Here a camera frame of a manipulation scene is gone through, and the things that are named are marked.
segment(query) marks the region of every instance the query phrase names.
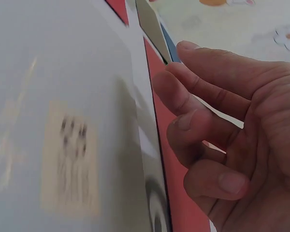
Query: white flower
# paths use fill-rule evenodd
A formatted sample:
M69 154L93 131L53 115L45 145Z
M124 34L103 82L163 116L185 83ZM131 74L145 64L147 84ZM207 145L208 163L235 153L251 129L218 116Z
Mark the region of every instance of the white flower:
M290 26L277 29L276 34L274 37L275 42L278 45L285 46L290 51Z
M227 0L227 4L230 6L236 5L236 4L246 4L249 6L254 6L255 1L254 0Z

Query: knuckle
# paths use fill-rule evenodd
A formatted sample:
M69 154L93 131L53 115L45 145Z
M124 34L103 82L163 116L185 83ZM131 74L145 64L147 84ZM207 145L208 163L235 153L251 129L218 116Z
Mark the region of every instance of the knuckle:
M213 107L216 109L220 109L222 104L225 102L227 94L228 94L228 91L226 91L225 89L220 89L220 91L215 97Z

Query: floral pattern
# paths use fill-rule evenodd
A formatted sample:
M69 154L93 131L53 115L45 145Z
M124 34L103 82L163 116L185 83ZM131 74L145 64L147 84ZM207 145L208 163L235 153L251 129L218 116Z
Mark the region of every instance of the floral pattern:
M288 51L290 51L290 26L277 29L274 41L276 44L284 46Z

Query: card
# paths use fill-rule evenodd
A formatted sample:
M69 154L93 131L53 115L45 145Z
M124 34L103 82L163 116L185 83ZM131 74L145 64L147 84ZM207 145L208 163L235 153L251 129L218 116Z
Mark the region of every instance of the card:
M125 0L105 0L124 24L129 25Z
M167 63L172 62L160 19L147 0L136 0L140 26Z
M145 49L150 78L164 70L165 66L156 51L145 39ZM153 93L156 109L157 126L159 129L160 146L165 169L169 204L173 231L181 232L210 232L209 220L198 208L192 199L188 197L183 187L184 176L187 172L177 160L169 146L166 137L168 125L175 116L163 105L156 93Z

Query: cartoon print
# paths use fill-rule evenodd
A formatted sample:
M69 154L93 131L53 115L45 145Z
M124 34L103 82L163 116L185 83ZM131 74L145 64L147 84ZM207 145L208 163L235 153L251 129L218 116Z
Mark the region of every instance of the cartoon print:
M290 26L277 29L274 41L280 46L285 46L285 48L290 51Z
M254 0L200 0L200 3L207 6L222 6L222 5L238 5L238 4L246 4L249 6L254 6Z
M58 152L58 198L64 201L88 201L86 165L87 125L73 117L64 117L60 128L62 145Z

